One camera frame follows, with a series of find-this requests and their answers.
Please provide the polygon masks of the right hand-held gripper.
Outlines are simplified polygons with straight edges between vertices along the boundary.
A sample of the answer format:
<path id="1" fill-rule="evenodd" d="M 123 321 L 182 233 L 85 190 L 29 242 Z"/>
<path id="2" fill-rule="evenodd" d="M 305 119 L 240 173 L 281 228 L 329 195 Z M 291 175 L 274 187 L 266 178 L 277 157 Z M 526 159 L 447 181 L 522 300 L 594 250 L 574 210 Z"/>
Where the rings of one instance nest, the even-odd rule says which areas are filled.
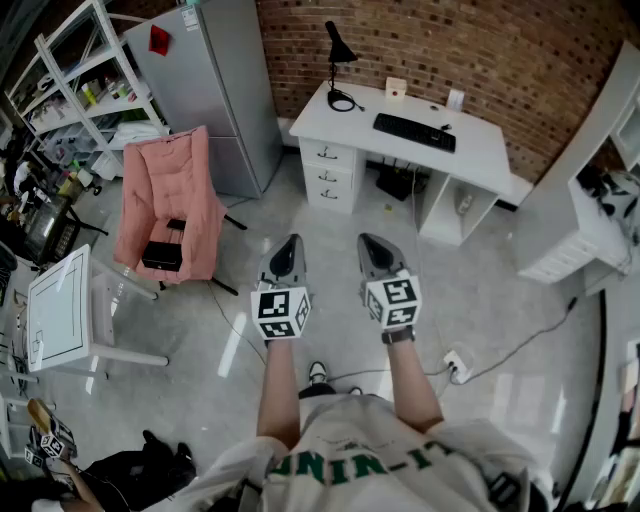
<path id="1" fill-rule="evenodd" d="M 383 330 L 416 324 L 422 293 L 418 277 L 408 268 L 400 249 L 371 233 L 357 238 L 361 296 L 372 319 Z"/>

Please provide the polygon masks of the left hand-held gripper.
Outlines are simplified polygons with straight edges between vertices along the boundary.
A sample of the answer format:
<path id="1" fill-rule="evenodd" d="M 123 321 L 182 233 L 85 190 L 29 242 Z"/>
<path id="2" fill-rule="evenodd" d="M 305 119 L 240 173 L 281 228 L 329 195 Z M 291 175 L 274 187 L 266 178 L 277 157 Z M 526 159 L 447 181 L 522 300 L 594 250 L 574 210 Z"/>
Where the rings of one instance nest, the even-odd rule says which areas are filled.
<path id="1" fill-rule="evenodd" d="M 258 267 L 251 292 L 252 320 L 265 341 L 300 338 L 311 311 L 303 239 L 289 235 L 275 244 Z"/>

